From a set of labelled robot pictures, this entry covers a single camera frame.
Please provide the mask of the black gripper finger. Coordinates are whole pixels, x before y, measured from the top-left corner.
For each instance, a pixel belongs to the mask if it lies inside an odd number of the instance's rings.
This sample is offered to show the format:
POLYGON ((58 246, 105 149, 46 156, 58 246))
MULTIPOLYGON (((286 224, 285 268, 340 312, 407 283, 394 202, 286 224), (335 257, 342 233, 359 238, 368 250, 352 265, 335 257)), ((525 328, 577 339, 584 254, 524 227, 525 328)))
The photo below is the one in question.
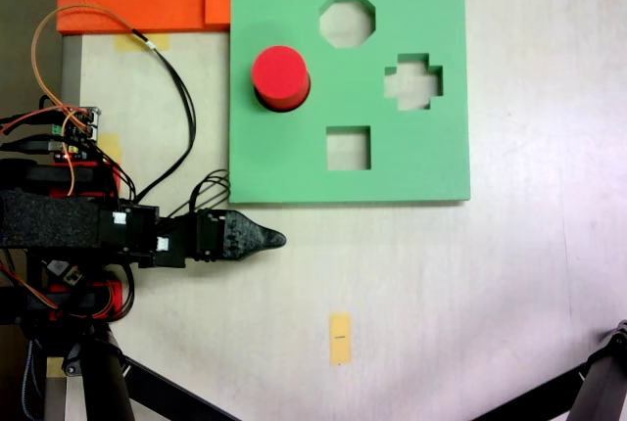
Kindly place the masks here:
POLYGON ((241 260, 285 246, 286 237, 254 222, 243 213, 228 210, 224 219, 223 259, 241 260))

